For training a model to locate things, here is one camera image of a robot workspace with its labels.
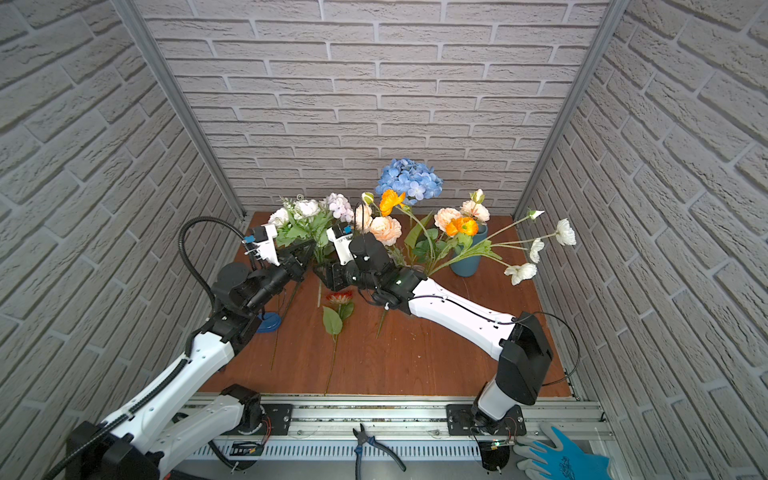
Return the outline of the white ranunculus flower stem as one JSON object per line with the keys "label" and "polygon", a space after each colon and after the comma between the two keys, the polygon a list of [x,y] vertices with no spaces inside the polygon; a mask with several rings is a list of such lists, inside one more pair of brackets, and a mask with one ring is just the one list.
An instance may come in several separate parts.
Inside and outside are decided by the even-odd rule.
{"label": "white ranunculus flower stem", "polygon": [[428,267],[427,275],[432,275],[464,260],[487,258],[504,267],[504,275],[509,278],[513,285],[533,279],[538,273],[541,252],[548,241],[565,247],[577,245],[576,231],[570,220],[567,218],[558,220],[552,232],[533,239],[498,241],[496,238],[522,223],[536,220],[542,214],[541,210],[528,211],[522,219],[506,225],[494,234],[488,235],[487,238],[481,239],[481,242],[475,241],[473,248],[470,250],[469,258],[454,259],[452,256],[449,256],[449,263],[443,263],[437,268]]}

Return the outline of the clear glass vase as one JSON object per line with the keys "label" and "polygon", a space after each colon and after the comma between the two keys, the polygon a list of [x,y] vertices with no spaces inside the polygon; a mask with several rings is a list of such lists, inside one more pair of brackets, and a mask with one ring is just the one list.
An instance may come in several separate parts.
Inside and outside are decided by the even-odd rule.
{"label": "clear glass vase", "polygon": [[411,254],[407,256],[407,266],[417,272],[427,275],[429,258],[420,254]]}

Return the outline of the blue hydrangea flower stem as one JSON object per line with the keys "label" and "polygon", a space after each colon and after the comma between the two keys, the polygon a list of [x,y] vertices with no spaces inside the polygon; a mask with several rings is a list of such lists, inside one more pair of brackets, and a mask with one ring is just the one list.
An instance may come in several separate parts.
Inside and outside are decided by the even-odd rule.
{"label": "blue hydrangea flower stem", "polygon": [[443,191],[443,180],[423,162],[408,158],[393,159],[382,170],[374,190],[374,215],[383,214],[397,219],[402,226],[402,236],[391,253],[407,262],[407,256],[420,254],[417,243],[423,239],[427,217],[418,219],[414,207],[426,200],[435,199]]}

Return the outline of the peach rose flower stem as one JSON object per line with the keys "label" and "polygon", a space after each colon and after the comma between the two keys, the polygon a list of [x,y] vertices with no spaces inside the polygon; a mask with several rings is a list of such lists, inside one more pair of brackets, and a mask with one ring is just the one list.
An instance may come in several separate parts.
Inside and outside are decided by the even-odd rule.
{"label": "peach rose flower stem", "polygon": [[437,268],[454,259],[470,257],[475,241],[481,242],[481,231],[490,220],[484,205],[485,192],[477,189],[459,208],[441,208],[427,217],[423,239],[417,243],[420,255],[429,258],[428,267]]}

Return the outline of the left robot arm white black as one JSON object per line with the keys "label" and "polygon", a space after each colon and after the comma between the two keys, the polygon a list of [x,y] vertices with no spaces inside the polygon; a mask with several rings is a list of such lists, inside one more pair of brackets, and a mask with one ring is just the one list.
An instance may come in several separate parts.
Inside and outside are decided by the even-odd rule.
{"label": "left robot arm white black", "polygon": [[261,313],[286,285],[310,266],[312,240],[276,250],[257,250],[268,265],[252,269],[233,262],[211,286],[214,311],[186,341],[183,353],[155,380],[98,424],[84,422],[69,436],[66,457],[47,473],[54,479],[162,479],[192,453],[238,426],[254,427],[261,410],[255,392],[233,385],[212,403],[174,422],[194,393],[250,342]]}

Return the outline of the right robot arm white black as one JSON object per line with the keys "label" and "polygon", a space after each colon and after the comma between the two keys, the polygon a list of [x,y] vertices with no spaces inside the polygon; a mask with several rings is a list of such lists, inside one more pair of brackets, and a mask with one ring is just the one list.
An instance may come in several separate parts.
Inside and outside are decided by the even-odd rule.
{"label": "right robot arm white black", "polygon": [[461,297],[411,267],[398,267],[371,233],[351,226],[326,231],[338,259],[321,275],[331,290],[355,287],[371,293],[370,303],[432,321],[469,340],[498,362],[497,373],[473,404],[478,425],[503,420],[515,406],[532,406],[554,358],[535,315],[515,317]]}

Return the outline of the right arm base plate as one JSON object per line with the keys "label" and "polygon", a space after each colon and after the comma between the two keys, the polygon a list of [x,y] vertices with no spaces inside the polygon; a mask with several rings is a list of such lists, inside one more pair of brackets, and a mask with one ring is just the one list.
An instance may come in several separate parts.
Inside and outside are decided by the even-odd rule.
{"label": "right arm base plate", "polygon": [[514,405],[502,417],[494,420],[470,404],[448,404],[446,420],[450,436],[490,435],[519,437],[527,427],[519,405]]}

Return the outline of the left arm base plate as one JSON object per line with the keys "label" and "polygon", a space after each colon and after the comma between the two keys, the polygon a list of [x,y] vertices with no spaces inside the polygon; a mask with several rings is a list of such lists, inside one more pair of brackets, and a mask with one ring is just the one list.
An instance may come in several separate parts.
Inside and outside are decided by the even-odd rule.
{"label": "left arm base plate", "polygon": [[225,435],[287,436],[292,420],[293,406],[285,403],[262,403],[246,410],[244,420]]}

